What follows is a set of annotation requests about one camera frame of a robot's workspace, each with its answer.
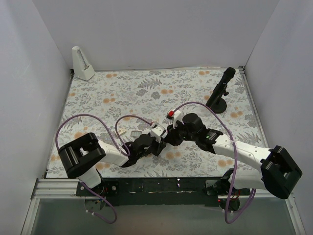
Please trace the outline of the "white staples tray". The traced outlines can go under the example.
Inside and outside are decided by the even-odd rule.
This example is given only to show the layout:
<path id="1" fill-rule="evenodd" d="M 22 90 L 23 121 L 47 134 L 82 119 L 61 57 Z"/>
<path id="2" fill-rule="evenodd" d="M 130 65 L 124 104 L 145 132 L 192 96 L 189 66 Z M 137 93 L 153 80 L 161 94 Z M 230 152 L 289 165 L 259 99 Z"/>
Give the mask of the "white staples tray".
<path id="1" fill-rule="evenodd" d="M 131 131 L 131 137 L 133 138 L 138 138 L 141 134 L 141 131 Z"/>

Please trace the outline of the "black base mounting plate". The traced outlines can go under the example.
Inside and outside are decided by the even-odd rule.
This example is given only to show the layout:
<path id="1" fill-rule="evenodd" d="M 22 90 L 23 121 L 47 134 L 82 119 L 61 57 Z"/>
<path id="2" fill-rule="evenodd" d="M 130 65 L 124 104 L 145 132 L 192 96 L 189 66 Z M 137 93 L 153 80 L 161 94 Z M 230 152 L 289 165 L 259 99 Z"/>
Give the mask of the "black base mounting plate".
<path id="1" fill-rule="evenodd" d="M 226 177 L 104 178 L 92 190 L 113 206 L 204 205 L 217 207 L 226 196 Z"/>

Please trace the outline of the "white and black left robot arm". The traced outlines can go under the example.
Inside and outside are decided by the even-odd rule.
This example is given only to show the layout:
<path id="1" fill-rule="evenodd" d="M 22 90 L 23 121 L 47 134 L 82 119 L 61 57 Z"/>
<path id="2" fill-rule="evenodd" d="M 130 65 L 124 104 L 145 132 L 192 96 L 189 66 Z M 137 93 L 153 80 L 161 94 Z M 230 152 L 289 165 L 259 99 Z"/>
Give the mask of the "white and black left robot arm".
<path id="1" fill-rule="evenodd" d="M 125 156 L 115 146 L 98 140 L 94 133 L 87 133 L 62 146 L 58 154 L 68 178 L 79 179 L 92 195 L 98 196 L 104 190 L 102 177 L 95 168 L 98 162 L 130 167 L 149 154 L 159 155 L 166 143 L 163 138 L 157 141 L 150 134 L 142 134 L 135 141 L 127 142 L 126 146 L 130 150 L 130 156 Z"/>

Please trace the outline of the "white metronome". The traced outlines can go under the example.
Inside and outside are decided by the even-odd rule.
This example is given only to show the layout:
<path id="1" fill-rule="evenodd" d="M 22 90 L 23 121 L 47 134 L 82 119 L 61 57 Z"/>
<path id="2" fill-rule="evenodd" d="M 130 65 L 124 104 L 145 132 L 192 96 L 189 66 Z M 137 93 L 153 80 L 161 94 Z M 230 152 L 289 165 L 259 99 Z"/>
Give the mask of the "white metronome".
<path id="1" fill-rule="evenodd" d="M 72 48 L 72 60 L 75 78 L 88 81 L 94 77 L 95 71 L 93 66 L 78 46 Z"/>

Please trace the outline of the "floral patterned table mat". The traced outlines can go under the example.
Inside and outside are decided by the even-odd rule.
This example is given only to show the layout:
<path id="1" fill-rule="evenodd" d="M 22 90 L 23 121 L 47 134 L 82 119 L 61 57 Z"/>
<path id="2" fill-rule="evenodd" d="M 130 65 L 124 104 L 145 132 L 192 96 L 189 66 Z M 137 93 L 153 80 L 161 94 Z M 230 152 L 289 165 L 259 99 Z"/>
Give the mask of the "floral patterned table mat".
<path id="1" fill-rule="evenodd" d="M 64 127 L 59 145 L 93 132 L 105 143 L 119 142 L 115 132 L 127 130 L 121 138 L 132 141 L 131 131 L 149 132 L 149 122 L 166 127 L 166 113 L 179 107 L 185 114 L 196 113 L 203 123 L 236 141 L 266 146 L 246 83 L 239 71 L 228 84 L 227 110 L 213 116 L 204 104 L 220 81 L 223 69 L 139 70 L 97 72 L 89 81 L 72 80 L 62 115 Z M 234 161 L 200 150 L 193 142 L 167 146 L 159 156 L 148 155 L 128 168 L 98 163 L 103 177 L 201 177 L 222 176 Z"/>

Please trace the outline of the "black microphone stand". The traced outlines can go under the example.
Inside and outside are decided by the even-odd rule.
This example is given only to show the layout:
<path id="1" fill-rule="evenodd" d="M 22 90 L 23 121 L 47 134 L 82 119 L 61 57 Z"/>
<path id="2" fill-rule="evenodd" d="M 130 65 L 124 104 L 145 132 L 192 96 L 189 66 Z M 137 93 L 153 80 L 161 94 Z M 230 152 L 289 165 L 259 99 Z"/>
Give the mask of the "black microphone stand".
<path id="1" fill-rule="evenodd" d="M 211 110 L 216 114 L 221 114 L 226 111 L 227 109 L 227 103 L 223 99 L 223 96 L 227 96 L 229 92 L 223 91 L 221 94 L 217 97 L 214 104 L 211 106 Z"/>

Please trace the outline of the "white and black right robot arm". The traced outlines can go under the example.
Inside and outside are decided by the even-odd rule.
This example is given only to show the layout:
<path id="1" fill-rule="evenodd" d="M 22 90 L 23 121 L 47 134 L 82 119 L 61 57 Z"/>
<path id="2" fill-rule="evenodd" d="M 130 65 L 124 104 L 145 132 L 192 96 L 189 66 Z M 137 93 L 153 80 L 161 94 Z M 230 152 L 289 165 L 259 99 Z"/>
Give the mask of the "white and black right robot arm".
<path id="1" fill-rule="evenodd" d="M 227 179 L 221 182 L 226 194 L 234 194 L 242 188 L 255 188 L 288 199 L 303 175 L 289 152 L 281 146 L 270 149 L 233 141 L 221 131 L 206 128 L 195 113 L 184 115 L 180 111 L 170 111 L 167 118 L 172 123 L 167 127 L 165 141 L 172 146 L 192 141 L 203 151 L 237 159 L 254 168 L 251 173 L 240 174 L 237 168 L 227 173 Z"/>

